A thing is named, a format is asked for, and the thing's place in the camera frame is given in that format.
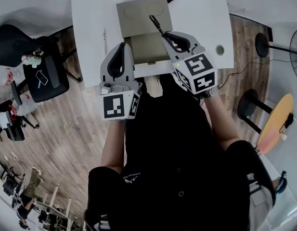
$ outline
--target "white table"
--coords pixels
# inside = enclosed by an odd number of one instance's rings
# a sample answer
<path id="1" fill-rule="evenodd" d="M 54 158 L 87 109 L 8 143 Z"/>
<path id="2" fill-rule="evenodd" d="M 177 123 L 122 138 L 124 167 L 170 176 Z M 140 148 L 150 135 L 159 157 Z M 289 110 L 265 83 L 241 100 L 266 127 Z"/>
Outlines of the white table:
<path id="1" fill-rule="evenodd" d="M 86 87 L 98 85 L 103 62 L 103 31 L 108 52 L 123 42 L 116 4 L 132 0 L 72 0 L 77 53 Z M 173 31 L 193 35 L 212 55 L 217 68 L 233 68 L 233 42 L 226 0 L 174 0 L 169 4 Z M 216 47 L 225 52 L 217 55 Z M 135 77 L 171 72 L 171 61 L 135 66 Z"/>

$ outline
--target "shoe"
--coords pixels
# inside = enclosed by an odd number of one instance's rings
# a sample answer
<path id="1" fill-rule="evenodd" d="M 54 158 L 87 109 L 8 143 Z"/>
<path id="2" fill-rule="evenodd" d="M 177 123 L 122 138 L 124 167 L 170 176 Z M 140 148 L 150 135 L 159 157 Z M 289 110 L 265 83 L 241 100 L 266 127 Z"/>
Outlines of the shoe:
<path id="1" fill-rule="evenodd" d="M 38 174 L 41 176 L 41 171 L 38 168 L 36 168 L 35 166 L 33 166 L 32 168 L 37 170 Z"/>

